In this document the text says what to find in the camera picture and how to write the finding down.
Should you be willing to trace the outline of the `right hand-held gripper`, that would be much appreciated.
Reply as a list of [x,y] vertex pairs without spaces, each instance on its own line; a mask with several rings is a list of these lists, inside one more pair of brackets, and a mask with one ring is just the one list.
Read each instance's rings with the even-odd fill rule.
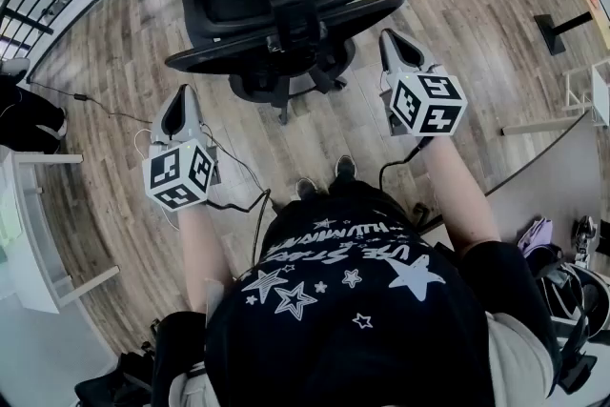
[[468,102],[455,76],[432,70],[432,52],[412,36],[384,29],[378,39],[383,80],[388,88],[380,94],[392,136],[452,136]]

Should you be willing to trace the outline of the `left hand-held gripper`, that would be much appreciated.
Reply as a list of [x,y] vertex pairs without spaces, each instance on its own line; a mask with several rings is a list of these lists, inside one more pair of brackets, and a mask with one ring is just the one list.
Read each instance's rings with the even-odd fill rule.
[[[183,130],[186,142],[173,142]],[[206,147],[197,95],[180,86],[161,106],[152,122],[149,157],[142,162],[146,196],[167,211],[205,203],[220,182],[215,148]]]

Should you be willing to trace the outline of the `person's right forearm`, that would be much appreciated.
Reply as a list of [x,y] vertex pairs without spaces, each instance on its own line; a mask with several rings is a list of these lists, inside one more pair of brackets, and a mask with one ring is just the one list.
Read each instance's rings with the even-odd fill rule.
[[437,136],[421,151],[447,234],[459,254],[485,242],[500,242],[497,223],[452,139]]

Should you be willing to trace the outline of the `person's right shoe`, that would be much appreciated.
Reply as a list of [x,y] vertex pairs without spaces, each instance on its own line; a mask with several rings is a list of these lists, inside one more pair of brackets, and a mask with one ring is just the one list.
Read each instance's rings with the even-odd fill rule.
[[335,163],[335,179],[354,181],[357,176],[356,164],[350,155],[342,155]]

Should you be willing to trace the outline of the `person's shoe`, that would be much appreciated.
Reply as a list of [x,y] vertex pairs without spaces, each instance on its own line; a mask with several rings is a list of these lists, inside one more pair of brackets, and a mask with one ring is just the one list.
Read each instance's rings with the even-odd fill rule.
[[350,155],[342,155],[335,163],[335,179],[354,181],[357,176],[356,164]]
[[318,196],[317,185],[309,177],[299,178],[295,184],[295,191],[298,198],[302,201],[309,200]]

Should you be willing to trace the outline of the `person's left shoe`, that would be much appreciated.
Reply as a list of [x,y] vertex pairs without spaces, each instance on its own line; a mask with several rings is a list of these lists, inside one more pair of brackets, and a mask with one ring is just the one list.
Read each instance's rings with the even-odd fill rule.
[[309,200],[318,196],[317,185],[309,177],[299,178],[295,184],[295,191],[298,198],[302,201]]

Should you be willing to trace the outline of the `black floor stand base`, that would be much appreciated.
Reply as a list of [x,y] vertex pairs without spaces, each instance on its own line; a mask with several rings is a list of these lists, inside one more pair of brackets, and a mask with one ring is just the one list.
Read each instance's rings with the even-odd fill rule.
[[575,29],[576,27],[582,26],[593,19],[592,14],[584,12],[581,15],[573,17],[572,19],[556,25],[553,18],[549,14],[535,15],[534,20],[539,28],[539,31],[544,39],[544,42],[549,50],[550,54],[555,56],[566,51],[566,48],[561,40],[561,36]]

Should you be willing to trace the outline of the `white table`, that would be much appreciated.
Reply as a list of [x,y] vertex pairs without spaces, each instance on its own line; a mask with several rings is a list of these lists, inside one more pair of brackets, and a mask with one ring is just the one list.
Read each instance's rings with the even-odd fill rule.
[[30,310],[58,314],[65,306],[120,273],[117,266],[68,290],[71,277],[53,278],[51,264],[65,273],[35,175],[37,165],[70,165],[83,162],[81,154],[40,154],[8,152],[0,162],[0,196],[9,193],[14,199],[15,222],[20,234],[9,241],[6,249],[10,282],[21,305]]

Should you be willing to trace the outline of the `yellow table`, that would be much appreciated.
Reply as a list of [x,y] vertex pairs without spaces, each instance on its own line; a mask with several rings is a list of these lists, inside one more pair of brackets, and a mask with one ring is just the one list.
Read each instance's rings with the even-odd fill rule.
[[587,8],[592,14],[593,19],[600,28],[602,30],[606,28],[610,29],[610,17],[606,13],[601,0],[585,0],[585,2],[587,3]]

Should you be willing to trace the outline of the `white metal rack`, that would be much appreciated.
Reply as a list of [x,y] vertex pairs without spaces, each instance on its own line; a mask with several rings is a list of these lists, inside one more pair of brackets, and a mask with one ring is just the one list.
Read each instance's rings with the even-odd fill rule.
[[[610,71],[610,57],[596,63],[565,71],[564,112],[584,113],[592,111],[592,119],[597,127],[610,128],[610,82],[601,76],[600,70]],[[579,74],[586,75],[587,85],[581,94],[572,90],[572,79]]]

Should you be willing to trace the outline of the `purple cloth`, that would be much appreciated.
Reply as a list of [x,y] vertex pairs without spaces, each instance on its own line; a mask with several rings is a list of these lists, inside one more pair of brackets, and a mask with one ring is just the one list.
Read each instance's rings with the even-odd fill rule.
[[538,248],[552,244],[553,221],[548,218],[536,219],[518,240],[518,248],[527,257]]

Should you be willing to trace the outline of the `black backpack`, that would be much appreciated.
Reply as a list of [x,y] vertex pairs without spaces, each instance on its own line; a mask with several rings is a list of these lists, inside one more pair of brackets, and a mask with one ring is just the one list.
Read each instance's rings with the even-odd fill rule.
[[76,407],[151,407],[154,347],[144,341],[140,350],[122,353],[112,371],[78,383]]

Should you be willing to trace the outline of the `silver metal gadget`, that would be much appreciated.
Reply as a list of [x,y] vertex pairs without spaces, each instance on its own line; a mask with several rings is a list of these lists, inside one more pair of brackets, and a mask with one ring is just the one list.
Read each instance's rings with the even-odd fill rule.
[[597,224],[590,215],[582,217],[574,233],[574,247],[576,249],[576,264],[582,268],[589,267],[589,248],[597,235]]

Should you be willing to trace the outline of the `black star-print t-shirt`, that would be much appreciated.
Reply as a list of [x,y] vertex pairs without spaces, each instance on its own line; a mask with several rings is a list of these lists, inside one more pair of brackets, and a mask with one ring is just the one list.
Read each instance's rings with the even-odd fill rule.
[[554,389],[559,345],[517,246],[448,259],[386,193],[337,180],[278,214],[260,261],[211,316],[160,323],[152,407],[169,407],[190,371],[207,375],[220,407],[496,407],[488,313],[538,338]]

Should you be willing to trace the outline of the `black strapped bag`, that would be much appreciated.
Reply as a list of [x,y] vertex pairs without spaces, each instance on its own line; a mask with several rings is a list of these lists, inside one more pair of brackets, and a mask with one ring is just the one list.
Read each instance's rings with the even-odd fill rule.
[[599,275],[567,262],[555,245],[537,247],[524,256],[560,343],[559,387],[574,394],[598,362],[584,352],[585,344],[610,345],[610,287]]

